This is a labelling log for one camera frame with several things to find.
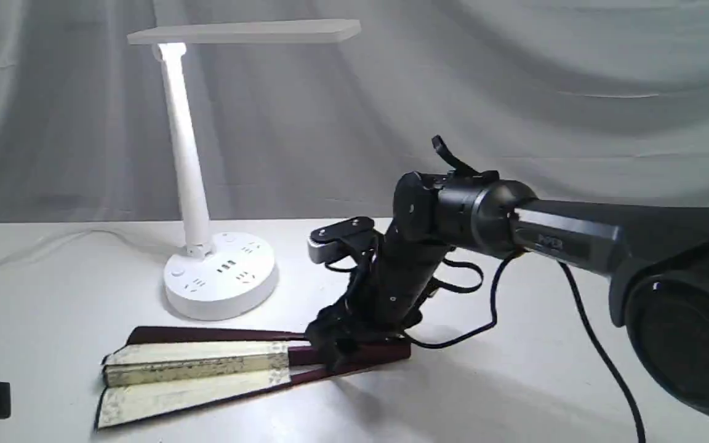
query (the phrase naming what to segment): white cable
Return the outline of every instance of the white cable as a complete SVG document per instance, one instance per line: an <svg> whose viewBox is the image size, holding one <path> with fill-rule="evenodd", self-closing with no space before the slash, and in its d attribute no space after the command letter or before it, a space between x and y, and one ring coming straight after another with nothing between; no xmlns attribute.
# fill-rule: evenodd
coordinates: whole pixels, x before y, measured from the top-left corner
<svg viewBox="0 0 709 443"><path fill-rule="evenodd" d="M168 259L169 256L176 253L178 250L178 247L155 241L154 239L150 239L137 233L128 233L110 228L87 228L78 231L54 233L51 235L42 236L30 247L25 247L24 249L17 250L16 252L12 252L3 258L0 258L0 268L29 258L32 255L41 252L42 249L45 249L46 247L55 244L57 241L62 241L64 239L62 243L55 245L53 249L49 249L48 252L44 252L42 255L32 257L32 259L28 261L28 263L36 263L37 261L46 258L50 255L50 253L55 252L60 247L73 243L77 239L82 239L93 233L105 233L115 236L115 238L119 239L119 241L123 244L126 244L141 253L159 256L164 260Z"/></svg>

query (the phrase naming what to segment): black robotic arm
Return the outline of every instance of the black robotic arm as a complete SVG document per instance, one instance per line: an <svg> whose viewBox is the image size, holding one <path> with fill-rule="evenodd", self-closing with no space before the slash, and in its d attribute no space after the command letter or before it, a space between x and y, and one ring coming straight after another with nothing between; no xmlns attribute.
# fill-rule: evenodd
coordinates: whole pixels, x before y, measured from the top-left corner
<svg viewBox="0 0 709 443"><path fill-rule="evenodd" d="M611 319L642 364L709 415L709 208L542 200L433 142L453 171L405 174L385 234L361 217L310 236L315 263L357 262L345 294L306 331L330 367L361 343L406 339L425 300L451 286L433 275L455 247L502 259L537 252L610 278Z"/></svg>

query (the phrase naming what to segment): white desk lamp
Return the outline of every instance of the white desk lamp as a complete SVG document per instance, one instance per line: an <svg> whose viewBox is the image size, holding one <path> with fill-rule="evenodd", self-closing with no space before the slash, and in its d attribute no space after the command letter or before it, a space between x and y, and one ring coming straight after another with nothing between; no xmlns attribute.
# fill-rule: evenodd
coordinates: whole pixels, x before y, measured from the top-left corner
<svg viewBox="0 0 709 443"><path fill-rule="evenodd" d="M169 109L174 167L185 227L185 254L163 270L166 295L192 319L222 320L254 308L278 283L272 247L247 233L209 231L209 211L193 133L181 58L185 43L328 43L360 33L358 20L213 23L160 26L127 36L130 44L152 45L161 62Z"/></svg>

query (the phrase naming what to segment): power cord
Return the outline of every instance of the power cord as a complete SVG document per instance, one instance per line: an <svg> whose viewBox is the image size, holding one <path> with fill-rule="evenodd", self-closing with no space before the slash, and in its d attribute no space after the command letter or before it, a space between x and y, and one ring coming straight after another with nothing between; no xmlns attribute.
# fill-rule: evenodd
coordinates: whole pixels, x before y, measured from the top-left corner
<svg viewBox="0 0 709 443"><path fill-rule="evenodd" d="M410 342L413 345L417 345L421 348L426 348L426 349L442 349L442 348L447 348L452 345L456 345L458 343L461 343L462 341L475 336L479 333L482 333L484 331L490 330L494 328L494 326L497 325L497 308L496 308L496 295L497 295L497 286L500 283L500 277L502 277L502 274L507 267L507 265L516 257L518 257L520 253L515 253L513 255L508 256L505 258L501 263L500 266L497 267L496 272L494 273L494 277L492 278L492 288L491 288L491 294L489 297L489 304L490 304L490 309L492 313L492 320L485 324L482 325L479 328L476 328L474 330L469 331L468 333L462 334L461 336L458 336L452 340L444 341L442 343L423 343L422 341L419 341L408 333L406 331L401 331L403 334L404 338ZM622 390L623 396L625 396L625 401L628 402L628 407L631 409L631 414L633 415L633 423L636 425L636 440L639 443L646 443L646 437L644 435L644 423L642 422L642 416L639 414L639 407L636 405L636 400L633 398L633 394L631 393L631 389L628 387L628 385L625 383L625 380L622 378L622 375L620 371L617 369L617 367L614 365L614 363L611 361L611 358L609 358L609 355L606 353L606 350L603 349L603 346L600 344L600 341L598 340L598 337L596 337L595 332L593 331L593 326L590 325L590 321L587 317L587 312L585 311L585 305L582 303L582 295L579 294L579 286L576 284L576 279L574 278L574 275L571 273L571 269L568 267L567 264L562 263L561 261L558 261L560 267L563 269L563 272L565 273L565 277L568 279L568 284L571 286L571 292L574 294L574 302L576 303L576 309L579 312L579 317L582 319L582 325L585 326L585 331L587 333L587 336L590 339L590 342L593 343L593 346L596 348L596 351L598 351L598 355L600 358L603 360L603 364L606 365L606 367L609 369L609 372L611 375L614 377L614 381L617 382L617 384L620 386L620 390Z"/></svg>
<svg viewBox="0 0 709 443"><path fill-rule="evenodd" d="M40 237L31 246L17 250L16 252L12 252L11 254L6 255L3 258L0 258L0 268L3 266L11 265L13 263L18 263L18 261L23 261L26 258L30 257L32 259L29 261L29 263L36 263L36 261L40 261L43 258L46 258L48 254L54 252L60 247L73 243L74 241L77 241L77 239L82 239L85 236L95 233L105 233L114 236L116 239L119 239L119 241L121 241L123 244L126 244L127 246L132 247L135 250L139 250L140 252L143 252L147 255L158 255L161 257L168 258L169 255L172 254L172 250L169 250L172 247L170 247L168 244L154 241L154 239L149 239L146 236L142 236L140 234L127 233L124 231L110 228L87 228L79 231L54 233L48 236ZM42 255L34 256L38 252L41 252L41 250L52 245L54 245L53 249L48 250L48 252L43 253Z"/></svg>

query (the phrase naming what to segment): table surface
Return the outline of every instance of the table surface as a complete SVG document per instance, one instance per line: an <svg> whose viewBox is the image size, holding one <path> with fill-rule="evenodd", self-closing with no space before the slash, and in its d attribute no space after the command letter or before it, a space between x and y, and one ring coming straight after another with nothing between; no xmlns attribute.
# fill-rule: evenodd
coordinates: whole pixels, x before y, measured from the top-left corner
<svg viewBox="0 0 709 443"><path fill-rule="evenodd" d="M161 270L182 244L179 222L0 225L0 258L43 236L102 227L165 242L144 252L95 233L58 242L0 269L0 381L11 383L12 417L0 441L635 441L625 399L591 347L565 277L553 261L526 255L500 284L500 324L453 348L163 420L95 432L101 358L138 325L302 331L343 292L346 275L306 257L308 233L330 220L215 221L273 245L278 288L237 319L195 322L166 308ZM385 227L387 220L378 221ZM494 258L455 252L490 275ZM709 417L662 391L608 320L607 280L574 270L591 322L638 400L647 440L709 441ZM475 283L465 269L438 277ZM440 292L415 334L453 337L489 320L486 290Z"/></svg>

